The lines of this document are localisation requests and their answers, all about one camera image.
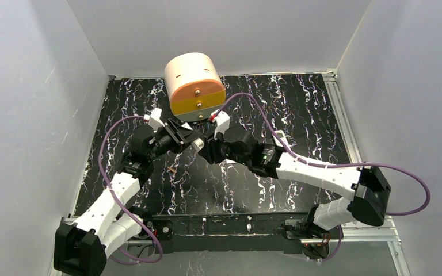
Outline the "white remote control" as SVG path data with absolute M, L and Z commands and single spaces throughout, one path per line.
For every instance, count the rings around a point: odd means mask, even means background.
M 205 145 L 202 138 L 197 138 L 194 141 L 192 141 L 190 144 L 191 144 L 192 148 L 195 149 L 196 152 L 199 152 L 200 150 L 202 150 Z

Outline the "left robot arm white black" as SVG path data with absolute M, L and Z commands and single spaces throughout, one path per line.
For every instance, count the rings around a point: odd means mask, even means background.
M 189 146 L 202 149 L 202 133 L 173 120 L 153 127 L 138 126 L 113 178 L 103 167 L 103 154 L 98 156 L 105 190 L 90 208 L 72 224 L 61 223 L 55 233 L 53 267 L 68 275 L 101 275 L 108 258 L 117 250 L 133 264 L 157 263 L 164 255 L 157 236 L 144 223 L 144 216 L 127 208 L 153 172 L 153 162 L 168 153 L 181 153 Z M 146 233 L 155 244 L 158 257 L 141 259 L 123 249 L 123 244 L 135 235 Z

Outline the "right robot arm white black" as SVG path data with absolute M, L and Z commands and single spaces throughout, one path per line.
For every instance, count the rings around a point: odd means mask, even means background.
M 384 224 L 391 187 L 376 166 L 333 168 L 302 156 L 292 156 L 278 145 L 261 143 L 241 126 L 210 135 L 199 151 L 208 163 L 226 159 L 245 165 L 259 177 L 298 181 L 340 196 L 311 208 L 303 226 L 329 231 L 358 221 L 374 227 Z

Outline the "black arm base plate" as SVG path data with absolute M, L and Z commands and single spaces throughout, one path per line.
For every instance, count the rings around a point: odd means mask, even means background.
M 153 215 L 144 222 L 160 241 L 164 253 L 280 251 L 329 254 L 337 228 L 316 230 L 306 224 L 306 213 L 236 213 Z

